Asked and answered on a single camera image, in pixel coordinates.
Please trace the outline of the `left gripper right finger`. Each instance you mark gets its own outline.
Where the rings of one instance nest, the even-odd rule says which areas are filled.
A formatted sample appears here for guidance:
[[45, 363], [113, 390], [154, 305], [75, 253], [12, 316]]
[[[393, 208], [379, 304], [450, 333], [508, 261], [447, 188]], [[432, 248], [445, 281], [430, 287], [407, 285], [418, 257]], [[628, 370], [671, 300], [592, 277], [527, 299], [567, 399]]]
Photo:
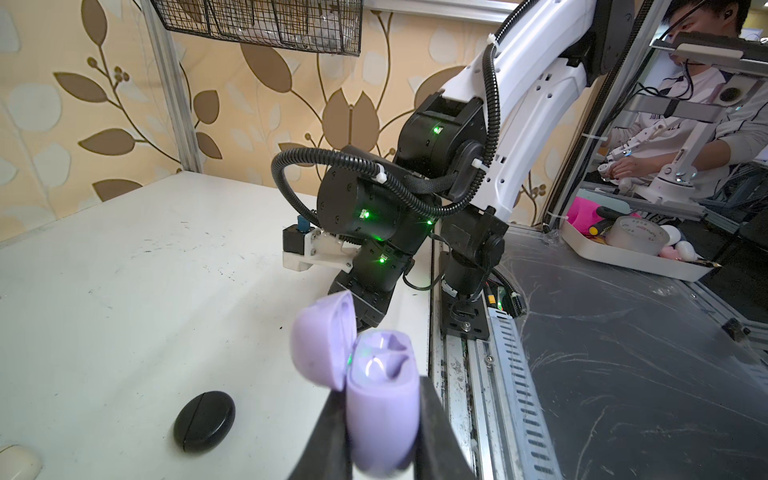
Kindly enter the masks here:
[[427, 376], [420, 378], [419, 431], [414, 454], [413, 478], [416, 480], [476, 479]]

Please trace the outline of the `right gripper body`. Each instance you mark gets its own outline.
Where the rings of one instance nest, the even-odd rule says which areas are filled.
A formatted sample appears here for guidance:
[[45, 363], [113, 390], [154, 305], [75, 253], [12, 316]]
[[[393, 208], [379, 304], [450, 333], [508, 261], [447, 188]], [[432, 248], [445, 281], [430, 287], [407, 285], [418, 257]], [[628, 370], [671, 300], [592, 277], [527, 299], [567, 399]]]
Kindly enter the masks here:
[[377, 328], [387, 314], [398, 280], [413, 266], [413, 256], [388, 242], [365, 240], [351, 270], [336, 275], [328, 294], [348, 290], [353, 296], [356, 328]]

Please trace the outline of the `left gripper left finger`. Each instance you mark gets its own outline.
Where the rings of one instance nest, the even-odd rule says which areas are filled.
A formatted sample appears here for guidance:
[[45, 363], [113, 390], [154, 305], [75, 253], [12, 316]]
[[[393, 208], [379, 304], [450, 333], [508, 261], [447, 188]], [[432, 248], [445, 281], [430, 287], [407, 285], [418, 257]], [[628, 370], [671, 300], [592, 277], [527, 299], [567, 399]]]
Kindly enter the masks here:
[[346, 397], [331, 391], [290, 480], [351, 478], [351, 455], [346, 428]]

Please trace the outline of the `purple round charging case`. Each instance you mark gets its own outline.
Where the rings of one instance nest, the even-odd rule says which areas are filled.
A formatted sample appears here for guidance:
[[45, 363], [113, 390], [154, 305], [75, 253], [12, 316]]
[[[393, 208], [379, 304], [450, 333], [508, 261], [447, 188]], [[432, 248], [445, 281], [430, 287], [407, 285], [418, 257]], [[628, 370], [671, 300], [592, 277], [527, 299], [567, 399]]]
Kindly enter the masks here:
[[296, 318], [290, 336], [296, 370], [346, 397], [346, 428], [355, 470], [388, 478], [405, 470], [419, 431], [420, 375], [410, 338], [356, 328], [353, 297], [338, 292]]

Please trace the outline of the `black round charging case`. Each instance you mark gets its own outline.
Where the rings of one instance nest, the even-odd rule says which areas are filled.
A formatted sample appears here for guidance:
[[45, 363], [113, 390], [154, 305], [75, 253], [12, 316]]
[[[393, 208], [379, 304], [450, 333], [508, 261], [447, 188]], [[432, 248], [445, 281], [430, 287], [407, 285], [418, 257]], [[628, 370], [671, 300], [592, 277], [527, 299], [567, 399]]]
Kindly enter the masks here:
[[185, 453], [199, 454], [217, 447], [236, 417], [233, 398], [223, 391], [207, 391], [190, 400], [173, 424], [175, 444]]

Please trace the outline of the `cream earbud charging case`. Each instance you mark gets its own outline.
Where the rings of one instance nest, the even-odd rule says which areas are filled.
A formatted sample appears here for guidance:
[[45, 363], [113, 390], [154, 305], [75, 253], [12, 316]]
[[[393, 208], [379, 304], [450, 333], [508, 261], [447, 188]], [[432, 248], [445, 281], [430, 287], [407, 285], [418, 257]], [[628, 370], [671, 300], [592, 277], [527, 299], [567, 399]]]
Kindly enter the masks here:
[[42, 468], [41, 457], [28, 447], [8, 445], [1, 448], [1, 480], [35, 480]]

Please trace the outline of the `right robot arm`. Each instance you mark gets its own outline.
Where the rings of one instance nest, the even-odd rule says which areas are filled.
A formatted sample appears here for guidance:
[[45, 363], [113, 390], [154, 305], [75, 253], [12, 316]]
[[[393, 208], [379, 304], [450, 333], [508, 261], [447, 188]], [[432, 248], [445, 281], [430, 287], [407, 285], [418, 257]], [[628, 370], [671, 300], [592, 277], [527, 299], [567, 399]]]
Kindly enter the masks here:
[[634, 13], [630, 1], [524, 1], [416, 106], [392, 160], [353, 146], [274, 157], [275, 184], [300, 216], [357, 246], [331, 293], [349, 299], [358, 330], [380, 325], [432, 233], [449, 249], [438, 283], [453, 304], [482, 293], [523, 181], [565, 112], [619, 60]]

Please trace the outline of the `pink object in tray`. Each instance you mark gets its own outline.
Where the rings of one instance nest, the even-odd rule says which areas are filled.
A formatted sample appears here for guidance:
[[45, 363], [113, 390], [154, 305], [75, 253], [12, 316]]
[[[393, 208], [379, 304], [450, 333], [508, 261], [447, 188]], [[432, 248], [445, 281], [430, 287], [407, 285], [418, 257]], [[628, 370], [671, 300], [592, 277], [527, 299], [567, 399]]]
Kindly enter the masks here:
[[600, 205], [594, 201], [576, 197], [567, 212], [567, 221], [580, 234], [588, 236], [590, 228], [603, 220], [597, 213]]

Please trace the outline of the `grey tape roll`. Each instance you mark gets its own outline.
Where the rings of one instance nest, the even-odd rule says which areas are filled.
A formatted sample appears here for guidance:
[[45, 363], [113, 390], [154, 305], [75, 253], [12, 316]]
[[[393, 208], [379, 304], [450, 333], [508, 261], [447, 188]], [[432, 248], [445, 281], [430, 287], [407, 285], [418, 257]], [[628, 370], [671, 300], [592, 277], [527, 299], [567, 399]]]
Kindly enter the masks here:
[[609, 246], [657, 256], [670, 240], [658, 224], [634, 216], [616, 219], [605, 235]]

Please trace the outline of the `white tray with items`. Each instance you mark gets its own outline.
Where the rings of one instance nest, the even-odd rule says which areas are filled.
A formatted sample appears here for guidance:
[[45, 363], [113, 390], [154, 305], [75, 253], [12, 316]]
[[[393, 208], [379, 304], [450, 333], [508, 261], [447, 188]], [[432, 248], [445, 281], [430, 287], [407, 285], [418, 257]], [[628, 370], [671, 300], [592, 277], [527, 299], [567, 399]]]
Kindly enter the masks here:
[[561, 238], [582, 258], [672, 279], [696, 282], [713, 270], [695, 263], [651, 256], [594, 242], [571, 224], [560, 227]]

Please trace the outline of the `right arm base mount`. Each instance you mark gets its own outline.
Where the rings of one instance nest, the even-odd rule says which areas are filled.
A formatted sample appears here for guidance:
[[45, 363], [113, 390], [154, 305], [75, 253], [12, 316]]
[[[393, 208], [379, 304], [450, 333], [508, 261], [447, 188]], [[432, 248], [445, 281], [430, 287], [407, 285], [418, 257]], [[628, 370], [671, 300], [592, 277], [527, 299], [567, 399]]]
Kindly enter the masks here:
[[496, 210], [469, 206], [442, 220], [440, 326], [446, 335], [486, 341], [490, 337], [486, 283], [505, 252], [509, 225]]

